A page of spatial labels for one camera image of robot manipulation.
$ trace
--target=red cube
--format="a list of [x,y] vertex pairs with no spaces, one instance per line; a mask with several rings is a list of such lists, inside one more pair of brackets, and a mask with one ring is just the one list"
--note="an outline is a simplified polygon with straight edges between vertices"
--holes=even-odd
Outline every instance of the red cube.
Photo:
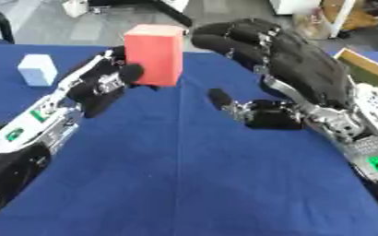
[[128,64],[138,63],[145,74],[136,82],[176,86],[183,71],[183,29],[166,25],[138,25],[124,35]]

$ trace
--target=blue fabric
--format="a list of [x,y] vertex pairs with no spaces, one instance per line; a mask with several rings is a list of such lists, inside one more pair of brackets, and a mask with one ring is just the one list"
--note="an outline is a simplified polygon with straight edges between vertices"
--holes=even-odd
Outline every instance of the blue fabric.
[[[0,46],[0,123],[50,88],[29,88],[25,53],[61,75],[99,47]],[[378,60],[378,53],[368,53]],[[187,53],[176,88],[128,90],[0,212],[0,236],[378,236],[378,205],[342,155],[309,130],[254,131],[217,112],[210,88],[272,99],[213,53]]]

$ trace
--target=black glove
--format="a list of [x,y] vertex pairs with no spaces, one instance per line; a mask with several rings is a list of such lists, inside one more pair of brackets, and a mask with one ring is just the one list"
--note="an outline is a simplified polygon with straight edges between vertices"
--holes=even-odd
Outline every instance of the black glove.
[[[260,44],[263,37],[271,40],[268,47]],[[277,24],[247,18],[206,25],[194,31],[192,43],[226,55],[251,71],[267,63],[271,76],[291,85],[314,104],[334,108],[347,105],[346,68],[296,32]]]
[[[111,48],[112,55],[110,59],[103,59],[98,62],[88,72],[80,76],[82,83],[75,85],[70,89],[67,96],[83,105],[85,118],[94,118],[102,112],[106,111],[116,100],[124,94],[125,87],[120,87],[109,93],[99,93],[99,79],[103,76],[109,76],[113,73],[119,73],[119,78],[130,86],[137,81],[144,73],[140,65],[127,65],[125,63],[124,47]],[[84,63],[72,69],[67,75],[76,72],[88,62],[93,60],[95,56],[88,59]]]

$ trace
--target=gray floor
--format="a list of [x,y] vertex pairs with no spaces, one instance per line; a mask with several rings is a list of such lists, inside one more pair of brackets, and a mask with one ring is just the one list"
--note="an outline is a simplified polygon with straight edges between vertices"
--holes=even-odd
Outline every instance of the gray floor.
[[[118,45],[122,35],[140,23],[176,24],[150,6],[121,6],[103,9],[102,14],[70,18],[62,8],[63,0],[18,0],[0,5],[9,20],[18,43]],[[185,14],[196,25],[235,18],[264,18],[291,27],[289,17],[276,17],[268,0],[191,0]],[[347,40],[315,41],[328,51],[348,46],[356,51],[378,51],[378,28],[352,33]],[[185,41],[186,51],[195,51]]]

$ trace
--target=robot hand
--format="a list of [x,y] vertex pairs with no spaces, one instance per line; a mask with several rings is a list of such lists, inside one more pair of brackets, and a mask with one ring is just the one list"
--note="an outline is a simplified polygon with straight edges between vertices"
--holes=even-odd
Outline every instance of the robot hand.
[[[90,62],[96,57],[101,59],[96,64],[91,63],[90,66]],[[65,78],[75,75],[80,79],[68,91],[67,97],[81,103],[85,118],[94,118],[123,96],[124,89],[130,87],[143,73],[140,65],[125,63],[123,46],[112,48],[93,56],[67,73]]]
[[[255,73],[274,77],[296,89],[312,104],[329,108],[347,106],[350,84],[346,68],[294,31],[262,19],[247,18],[198,28],[192,43],[225,55]],[[266,79],[270,80],[264,77],[261,87],[279,95],[268,89],[271,81]]]
[[124,47],[109,49],[71,70],[52,94],[0,128],[0,209],[52,161],[82,117],[104,112],[143,74],[127,65]]
[[196,29],[193,44],[264,74],[260,85],[289,101],[240,104],[220,89],[209,98],[251,128],[299,129],[305,123],[328,138],[378,201],[378,88],[355,83],[347,69],[297,33],[261,19]]

